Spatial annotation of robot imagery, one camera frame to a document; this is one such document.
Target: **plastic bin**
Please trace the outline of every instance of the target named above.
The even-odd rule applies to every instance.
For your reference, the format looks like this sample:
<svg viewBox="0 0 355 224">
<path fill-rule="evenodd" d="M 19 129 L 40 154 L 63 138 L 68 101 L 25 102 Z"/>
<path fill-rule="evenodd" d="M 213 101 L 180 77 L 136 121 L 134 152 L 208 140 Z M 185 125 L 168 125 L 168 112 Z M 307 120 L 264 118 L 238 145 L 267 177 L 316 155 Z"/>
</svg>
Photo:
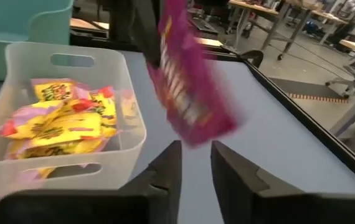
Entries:
<svg viewBox="0 0 355 224">
<path fill-rule="evenodd" d="M 73 0 L 0 1 L 0 80 L 4 48 L 20 41 L 68 44 Z"/>
<path fill-rule="evenodd" d="M 63 60 L 55 60 L 57 63 L 70 66 L 54 65 L 53 59 L 58 56 Z M 116 89 L 117 126 L 122 133 L 111 138 L 103 152 L 15 161 L 3 160 L 9 140 L 0 137 L 0 198 L 22 189 L 118 189 L 127 183 L 146 139 L 146 128 L 138 106 L 134 109 L 136 116 L 129 120 L 120 108 L 121 93 L 132 91 L 136 99 L 124 56 L 107 49 L 20 42 L 7 46 L 6 61 L 7 77 L 0 91 L 0 125 L 19 107 L 37 102 L 31 78 L 73 78 L 92 89 L 107 85 Z M 100 164 L 101 169 L 47 180 L 19 178 L 24 170 L 77 164 Z"/>
</svg>

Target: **cable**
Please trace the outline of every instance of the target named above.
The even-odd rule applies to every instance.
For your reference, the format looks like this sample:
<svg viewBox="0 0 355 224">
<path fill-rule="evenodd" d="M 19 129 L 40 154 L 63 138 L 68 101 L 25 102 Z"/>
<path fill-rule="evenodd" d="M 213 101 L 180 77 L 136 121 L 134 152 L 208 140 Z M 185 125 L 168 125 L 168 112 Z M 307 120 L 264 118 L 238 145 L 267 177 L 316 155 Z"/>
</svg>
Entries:
<svg viewBox="0 0 355 224">
<path fill-rule="evenodd" d="M 275 48 L 275 49 L 277 49 L 278 51 L 281 51 L 279 48 L 277 48 L 277 47 L 275 47 L 275 46 L 273 46 L 273 45 L 270 45 L 270 46 L 273 47 L 273 48 Z M 292 54 L 289 54 L 289 53 L 286 53 L 286 55 L 289 55 L 289 56 L 291 56 L 291 57 L 294 57 L 294 58 L 303 60 L 303 61 L 305 61 L 305 62 L 308 62 L 308 63 L 310 63 L 310 64 L 312 64 L 312 65 L 315 65 L 315 66 L 317 66 L 317 67 L 319 67 L 319 68 L 322 68 L 322 69 L 326 70 L 326 71 L 329 72 L 329 73 L 332 73 L 333 75 L 335 75 L 335 76 L 337 76 L 337 77 L 339 77 L 339 78 L 343 78 L 342 76 L 338 75 L 337 73 L 335 73 L 335 72 L 333 72 L 333 71 L 331 71 L 331 70 L 328 70 L 327 68 L 325 68 L 325 67 L 323 67 L 323 66 L 320 66 L 320 65 L 318 65 L 317 63 L 314 63 L 314 62 L 312 62 L 312 61 L 310 61 L 310 60 L 307 60 L 307 59 L 305 59 L 305 58 L 301 58 L 301 57 L 299 57 L 299 56 L 292 55 Z"/>
<path fill-rule="evenodd" d="M 343 71 L 344 73 L 347 73 L 348 75 L 353 76 L 353 75 L 350 74 L 349 72 L 343 70 L 341 67 L 335 65 L 334 63 L 331 63 L 330 61 L 328 61 L 328 60 L 326 60 L 325 58 L 323 58 L 322 56 L 320 56 L 320 55 L 318 55 L 318 54 L 312 52 L 311 50 L 309 50 L 309 49 L 307 49 L 306 47 L 300 45 L 299 43 L 297 43 L 297 42 L 295 42 L 295 41 L 294 41 L 293 43 L 296 44 L 297 46 L 301 47 L 302 49 L 305 49 L 305 50 L 308 51 L 309 53 L 311 53 L 311 54 L 317 56 L 318 58 L 324 60 L 325 62 L 329 63 L 330 65 L 332 65 L 332 66 L 334 66 L 334 67 L 340 69 L 340 70 Z M 279 48 L 277 48 L 277 47 L 275 47 L 275 46 L 273 46 L 273 45 L 271 45 L 271 44 L 269 44 L 269 46 L 271 46 L 271 47 L 273 47 L 273 48 L 275 48 L 275 49 L 277 49 L 278 51 L 281 52 L 281 50 L 280 50 Z M 334 73 L 334 72 L 332 72 L 331 70 L 328 70 L 327 68 L 324 68 L 324 67 L 322 67 L 322 66 L 320 66 L 320 65 L 318 65 L 318 64 L 316 64 L 316 63 L 314 63 L 314 62 L 312 62 L 312 61 L 309 61 L 309 60 L 307 60 L 307 59 L 304 59 L 304 58 L 301 58 L 301 57 L 299 57 L 299 56 L 292 55 L 292 54 L 289 54 L 289 53 L 286 53 L 286 54 L 289 55 L 289 56 L 292 56 L 292 57 L 294 57 L 294 58 L 297 58 L 297 59 L 306 61 L 306 62 L 308 62 L 308 63 L 311 63 L 311 64 L 313 64 L 313 65 L 316 65 L 317 67 L 322 68 L 322 69 L 324 69 L 324 70 L 326 70 L 326 71 L 328 71 L 328 72 L 334 74 L 335 76 L 337 76 L 337 77 L 343 79 L 343 77 L 340 76 L 340 75 L 338 75 L 337 73 Z"/>
</svg>

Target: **candy wrapper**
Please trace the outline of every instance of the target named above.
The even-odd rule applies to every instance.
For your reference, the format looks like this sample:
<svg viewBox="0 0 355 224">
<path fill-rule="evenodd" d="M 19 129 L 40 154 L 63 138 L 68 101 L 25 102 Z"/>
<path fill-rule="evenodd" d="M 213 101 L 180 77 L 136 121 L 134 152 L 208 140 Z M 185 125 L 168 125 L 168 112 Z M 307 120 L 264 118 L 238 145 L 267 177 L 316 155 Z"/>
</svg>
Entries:
<svg viewBox="0 0 355 224">
<path fill-rule="evenodd" d="M 102 133 L 109 138 L 116 134 L 116 111 L 114 93 L 111 86 L 92 90 L 92 102 L 95 111 L 102 117 Z"/>
<path fill-rule="evenodd" d="M 23 153 L 18 154 L 18 150 L 22 144 L 21 140 L 13 141 L 9 144 L 7 159 L 28 159 L 34 157 L 44 156 L 59 156 L 67 154 L 85 154 L 91 152 L 100 152 L 108 139 L 92 139 L 92 140 L 78 140 L 68 143 L 54 144 L 52 146 L 35 147 L 25 150 Z M 56 167 L 46 167 L 36 170 L 28 170 L 22 174 L 25 180 L 46 179 Z"/>
<path fill-rule="evenodd" d="M 161 66 L 147 63 L 147 67 L 168 121 L 194 146 L 235 130 L 240 119 L 189 30 L 186 4 L 165 0 L 158 24 Z"/>
<path fill-rule="evenodd" d="M 33 78 L 31 83 L 39 101 L 90 99 L 88 86 L 69 78 Z"/>
<path fill-rule="evenodd" d="M 33 138 L 59 115 L 63 105 L 62 100 L 53 100 L 23 106 L 0 127 L 0 135 L 11 139 Z"/>
<path fill-rule="evenodd" d="M 45 156 L 61 156 L 69 154 L 84 154 L 89 152 L 100 152 L 104 147 L 106 139 L 98 138 L 91 140 L 76 140 L 62 142 L 48 146 L 32 147 L 20 152 L 24 146 L 24 140 L 16 140 L 9 144 L 6 159 L 28 159 Z"/>
<path fill-rule="evenodd" d="M 137 115 L 137 105 L 134 94 L 131 90 L 124 90 L 121 94 L 121 108 L 125 124 L 139 126 L 140 118 Z"/>
<path fill-rule="evenodd" d="M 76 99 L 69 100 L 64 103 L 59 116 L 67 116 L 71 114 L 81 113 L 84 111 L 90 111 L 94 109 L 94 104 L 92 100 L 87 99 Z"/>
<path fill-rule="evenodd" d="M 17 142 L 17 147 L 12 150 L 12 154 L 22 154 L 35 147 L 69 143 L 82 139 L 98 139 L 100 137 L 102 137 L 100 116 L 97 113 L 72 114 L 53 120 L 36 137 Z"/>
</svg>

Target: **light blue table surface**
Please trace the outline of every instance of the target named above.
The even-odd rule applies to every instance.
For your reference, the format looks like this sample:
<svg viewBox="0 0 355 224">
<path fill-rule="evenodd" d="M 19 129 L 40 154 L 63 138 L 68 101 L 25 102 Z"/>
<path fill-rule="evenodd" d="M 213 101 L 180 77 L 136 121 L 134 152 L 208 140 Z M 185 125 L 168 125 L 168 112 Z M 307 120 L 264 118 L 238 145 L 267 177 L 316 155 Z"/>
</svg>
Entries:
<svg viewBox="0 0 355 224">
<path fill-rule="evenodd" d="M 147 140 L 133 178 L 179 137 L 156 99 L 143 55 L 122 53 L 147 128 Z M 247 117 L 238 131 L 218 140 L 305 192 L 355 194 L 355 174 L 269 94 L 243 63 L 215 63 L 225 73 Z M 197 149 L 184 145 L 180 224 L 223 223 L 212 183 L 210 155 L 209 143 Z"/>
</svg>

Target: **gray floor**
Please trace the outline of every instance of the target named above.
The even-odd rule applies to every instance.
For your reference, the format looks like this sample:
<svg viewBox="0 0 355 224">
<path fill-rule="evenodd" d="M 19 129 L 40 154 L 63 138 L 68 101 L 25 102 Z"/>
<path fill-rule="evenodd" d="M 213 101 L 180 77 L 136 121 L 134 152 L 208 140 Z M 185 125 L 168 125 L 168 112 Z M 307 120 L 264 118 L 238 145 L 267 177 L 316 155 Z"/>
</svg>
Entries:
<svg viewBox="0 0 355 224">
<path fill-rule="evenodd" d="M 284 36 L 289 36 L 293 29 L 281 26 L 278 32 Z M 233 42 L 235 34 L 226 35 L 224 39 L 227 43 Z M 239 50 L 245 52 L 251 49 L 259 49 L 266 39 L 266 33 L 254 28 L 248 39 L 241 38 Z M 304 34 L 299 34 L 290 51 L 290 55 L 285 55 L 282 61 L 277 61 L 277 56 L 285 46 L 285 43 L 273 40 L 271 46 L 264 51 L 264 60 L 260 71 L 268 77 L 282 78 L 298 82 L 324 84 L 326 81 L 336 77 L 352 79 L 343 70 L 343 63 L 349 60 L 349 56 L 333 50 L 329 47 L 319 46 L 316 41 Z M 342 93 L 344 86 L 335 84 L 331 88 L 338 93 Z M 330 103 L 325 101 L 294 99 L 307 113 L 309 113 L 323 127 L 329 129 L 342 115 L 355 103 L 355 96 L 348 104 Z M 355 123 L 341 136 L 352 137 L 347 143 L 355 151 Z"/>
</svg>

